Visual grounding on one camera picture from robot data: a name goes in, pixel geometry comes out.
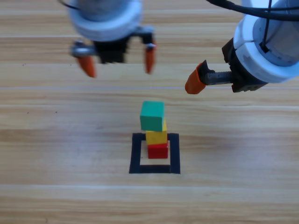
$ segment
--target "wooden table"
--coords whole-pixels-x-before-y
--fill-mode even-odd
[[[68,54],[78,34],[66,8],[0,1],[0,223],[299,223],[299,79],[188,95],[198,63],[228,70],[221,47],[242,15],[204,0],[146,0],[144,10],[154,74],[134,39],[128,64],[98,64],[94,80]],[[144,100],[165,102],[180,175],[128,173]],[[143,146],[142,164],[152,162],[168,161],[147,160]]]

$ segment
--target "red block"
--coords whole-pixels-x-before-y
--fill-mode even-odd
[[[167,159],[168,158],[168,143],[149,145],[149,159]]]

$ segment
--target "black tape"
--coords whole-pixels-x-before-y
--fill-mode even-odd
[[[134,133],[132,137],[132,152],[130,174],[180,174],[179,135],[167,134],[170,141],[170,165],[140,165],[141,142],[145,141],[144,133]]]

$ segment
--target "cube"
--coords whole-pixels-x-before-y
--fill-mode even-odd
[[[140,113],[141,130],[162,132],[164,122],[164,102],[144,101]]]
[[[149,159],[167,159],[168,143],[148,146]]]
[[[145,131],[147,145],[157,145],[167,143],[166,119],[164,119],[163,130],[161,132]]]

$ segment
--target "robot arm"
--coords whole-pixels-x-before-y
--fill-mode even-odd
[[[92,56],[100,63],[124,63],[130,38],[138,36],[145,45],[145,69],[152,72],[155,61],[154,29],[141,26],[141,0],[71,0],[69,16],[75,30],[91,45],[77,40],[71,47],[85,73],[96,77]]]
[[[243,0],[242,3],[246,7],[269,6],[269,2],[262,0]],[[299,14],[297,0],[273,0],[272,5],[272,9],[295,8],[277,10],[275,15]],[[245,15],[238,24],[234,37],[222,48],[224,61],[229,64],[231,71],[209,70],[204,61],[189,76],[185,84],[187,93],[198,94],[206,85],[230,83],[233,84],[233,92],[255,91],[268,83],[282,83],[299,75],[299,19],[279,19],[268,20]]]

